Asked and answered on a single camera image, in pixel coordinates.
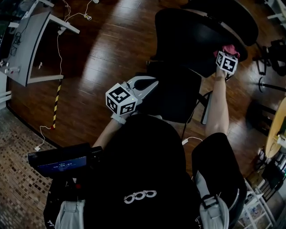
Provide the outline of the person's black shirt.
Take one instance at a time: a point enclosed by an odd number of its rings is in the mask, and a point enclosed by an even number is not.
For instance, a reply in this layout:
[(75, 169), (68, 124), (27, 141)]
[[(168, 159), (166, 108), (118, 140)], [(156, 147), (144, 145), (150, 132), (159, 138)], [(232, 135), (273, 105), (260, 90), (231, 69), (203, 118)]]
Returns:
[(227, 136), (210, 134), (192, 151), (193, 174), (177, 131), (148, 115), (129, 117), (86, 175), (83, 197), (52, 183), (46, 229), (233, 229), (246, 185)]

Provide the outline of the pink cloth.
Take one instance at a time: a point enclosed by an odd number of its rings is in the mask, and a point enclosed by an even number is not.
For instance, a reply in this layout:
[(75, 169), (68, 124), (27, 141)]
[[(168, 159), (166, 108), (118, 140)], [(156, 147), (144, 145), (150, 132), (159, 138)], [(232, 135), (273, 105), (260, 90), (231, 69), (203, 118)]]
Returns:
[(224, 53), (226, 53), (226, 54), (228, 54), (228, 55), (235, 56), (237, 59), (240, 58), (240, 53), (236, 50), (236, 48), (235, 48), (234, 45), (225, 45), (225, 46), (222, 46), (221, 49), (216, 50), (216, 51), (213, 53), (215, 57), (217, 57), (219, 51), (224, 52)]

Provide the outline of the yellow black striped floor strip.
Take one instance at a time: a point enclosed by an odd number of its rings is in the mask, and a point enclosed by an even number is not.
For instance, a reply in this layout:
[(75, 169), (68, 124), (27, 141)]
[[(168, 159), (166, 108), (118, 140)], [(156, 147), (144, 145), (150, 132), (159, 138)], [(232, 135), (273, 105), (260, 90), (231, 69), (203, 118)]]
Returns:
[(62, 85), (62, 80), (59, 80), (59, 85), (57, 88), (57, 94), (56, 94), (55, 105), (54, 105), (53, 124), (51, 126), (51, 129), (55, 129), (57, 104), (58, 104), (58, 100), (59, 100), (59, 93), (60, 93), (61, 85)]

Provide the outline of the person's light grey trousers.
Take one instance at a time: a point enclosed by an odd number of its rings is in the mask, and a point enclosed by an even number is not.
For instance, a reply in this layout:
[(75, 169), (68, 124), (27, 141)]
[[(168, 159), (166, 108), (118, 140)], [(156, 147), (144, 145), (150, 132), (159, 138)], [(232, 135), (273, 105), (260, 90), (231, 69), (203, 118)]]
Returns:
[(135, 114), (135, 117), (139, 118), (140, 120), (147, 122), (147, 121), (151, 121), (151, 122), (156, 122), (156, 121), (162, 121), (165, 123), (170, 123), (170, 121), (167, 121), (165, 119), (163, 119), (163, 117), (161, 115), (151, 115), (151, 114), (142, 114), (142, 113), (137, 113)]

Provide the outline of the round wooden table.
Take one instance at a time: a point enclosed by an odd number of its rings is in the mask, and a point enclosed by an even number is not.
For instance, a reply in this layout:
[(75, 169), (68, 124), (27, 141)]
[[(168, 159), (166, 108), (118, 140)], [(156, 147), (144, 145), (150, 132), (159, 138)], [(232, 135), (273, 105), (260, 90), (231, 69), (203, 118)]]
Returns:
[(285, 117), (286, 117), (286, 97), (280, 103), (269, 130), (269, 134), (265, 145), (265, 155), (267, 158), (272, 158), (273, 156), (275, 156), (276, 153), (282, 147), (278, 143), (278, 132), (281, 129)]

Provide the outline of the black chair seat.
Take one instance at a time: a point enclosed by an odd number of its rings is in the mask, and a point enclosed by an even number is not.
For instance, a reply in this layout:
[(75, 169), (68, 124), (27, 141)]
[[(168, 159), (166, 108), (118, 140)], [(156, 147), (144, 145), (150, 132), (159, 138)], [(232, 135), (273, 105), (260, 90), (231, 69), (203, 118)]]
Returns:
[(155, 77), (159, 83), (143, 99), (141, 112), (186, 123), (198, 98), (201, 76), (186, 67), (159, 61), (148, 65), (147, 75)]

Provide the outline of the white baseboard pipes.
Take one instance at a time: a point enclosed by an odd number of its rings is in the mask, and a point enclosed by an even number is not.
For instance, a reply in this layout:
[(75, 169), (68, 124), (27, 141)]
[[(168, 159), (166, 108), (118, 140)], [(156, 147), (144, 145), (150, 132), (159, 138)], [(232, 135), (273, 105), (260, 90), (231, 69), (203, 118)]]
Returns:
[(0, 93), (0, 110), (6, 107), (6, 102), (9, 101), (11, 97), (12, 97), (11, 91)]

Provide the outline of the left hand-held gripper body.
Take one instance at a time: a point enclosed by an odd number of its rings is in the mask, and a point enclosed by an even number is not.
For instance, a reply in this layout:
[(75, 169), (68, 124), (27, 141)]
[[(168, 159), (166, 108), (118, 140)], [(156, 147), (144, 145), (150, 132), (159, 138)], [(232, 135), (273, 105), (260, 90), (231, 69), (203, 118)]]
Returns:
[(142, 103), (139, 91), (135, 89), (134, 84), (134, 81), (116, 83), (105, 93), (106, 105), (114, 114), (129, 114)]

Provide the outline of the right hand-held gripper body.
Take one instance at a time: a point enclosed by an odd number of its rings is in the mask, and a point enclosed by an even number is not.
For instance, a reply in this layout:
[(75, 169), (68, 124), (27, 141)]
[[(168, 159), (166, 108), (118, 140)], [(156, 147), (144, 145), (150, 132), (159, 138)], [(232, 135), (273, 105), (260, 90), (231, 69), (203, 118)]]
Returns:
[(235, 56), (218, 51), (216, 64), (221, 70), (229, 74), (234, 74), (237, 68), (238, 59)]

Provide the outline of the black table base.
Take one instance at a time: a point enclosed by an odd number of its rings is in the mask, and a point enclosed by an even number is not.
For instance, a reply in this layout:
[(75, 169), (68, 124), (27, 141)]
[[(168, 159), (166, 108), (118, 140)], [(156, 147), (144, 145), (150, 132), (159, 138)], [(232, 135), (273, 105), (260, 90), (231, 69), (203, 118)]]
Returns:
[(276, 114), (275, 110), (252, 100), (247, 108), (245, 121), (248, 129), (254, 128), (263, 135), (268, 136), (273, 121), (270, 117), (264, 115), (265, 112), (272, 115)]

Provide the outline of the white frame shelf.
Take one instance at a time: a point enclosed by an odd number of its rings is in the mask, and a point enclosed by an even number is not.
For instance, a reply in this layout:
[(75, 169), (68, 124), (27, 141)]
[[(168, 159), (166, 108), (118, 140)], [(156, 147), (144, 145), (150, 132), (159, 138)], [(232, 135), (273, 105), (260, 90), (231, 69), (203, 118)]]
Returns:
[(286, 0), (264, 0), (264, 4), (268, 5), (274, 12), (267, 18), (269, 20), (278, 19), (281, 25), (286, 28)]

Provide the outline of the person's left forearm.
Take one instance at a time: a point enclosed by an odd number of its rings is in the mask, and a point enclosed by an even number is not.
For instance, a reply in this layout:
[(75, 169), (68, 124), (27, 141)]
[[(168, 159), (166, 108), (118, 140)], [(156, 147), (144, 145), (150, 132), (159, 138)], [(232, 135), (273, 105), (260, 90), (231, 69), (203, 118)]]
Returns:
[[(125, 114), (122, 116), (125, 120), (127, 119), (129, 115)], [(115, 133), (122, 127), (123, 125), (118, 123), (116, 120), (111, 118), (111, 121), (108, 123), (108, 125), (105, 127), (103, 132), (100, 134), (96, 142), (93, 144), (93, 147), (101, 146), (102, 149), (104, 149), (107, 144), (110, 142), (110, 140), (113, 138)]]

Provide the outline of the light blue desk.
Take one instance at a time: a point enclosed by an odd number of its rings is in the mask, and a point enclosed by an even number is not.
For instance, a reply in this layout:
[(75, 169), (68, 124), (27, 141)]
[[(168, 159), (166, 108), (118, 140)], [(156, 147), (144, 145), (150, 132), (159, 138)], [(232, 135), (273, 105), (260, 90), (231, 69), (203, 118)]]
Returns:
[(42, 4), (47, 7), (54, 7), (55, 5), (52, 0), (24, 0), (20, 3), (20, 10), (25, 11), (25, 14), (21, 19), (29, 18), (38, 4)]

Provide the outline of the black pole stand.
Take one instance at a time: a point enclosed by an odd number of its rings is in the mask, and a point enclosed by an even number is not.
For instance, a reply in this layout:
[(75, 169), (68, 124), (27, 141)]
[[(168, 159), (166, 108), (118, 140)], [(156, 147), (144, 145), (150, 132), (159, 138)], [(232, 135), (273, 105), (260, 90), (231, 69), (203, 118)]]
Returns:
[(279, 87), (279, 86), (276, 86), (276, 85), (270, 85), (270, 84), (266, 84), (264, 81), (263, 81), (263, 77), (261, 77), (259, 79), (259, 82), (258, 82), (258, 88), (259, 88), (259, 91), (261, 93), (264, 92), (264, 89), (265, 88), (270, 88), (270, 89), (274, 89), (274, 90), (278, 90), (278, 91), (282, 91), (282, 92), (285, 92), (286, 93), (286, 88), (283, 88), (283, 87)]

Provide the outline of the black chest monitor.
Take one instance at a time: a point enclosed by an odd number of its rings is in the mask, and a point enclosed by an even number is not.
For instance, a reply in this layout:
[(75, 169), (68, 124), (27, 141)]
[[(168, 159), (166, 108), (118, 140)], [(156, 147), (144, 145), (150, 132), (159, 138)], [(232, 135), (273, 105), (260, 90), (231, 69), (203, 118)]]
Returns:
[(101, 146), (89, 143), (28, 154), (28, 161), (39, 174), (46, 178), (67, 176), (76, 178), (96, 167), (103, 154)]

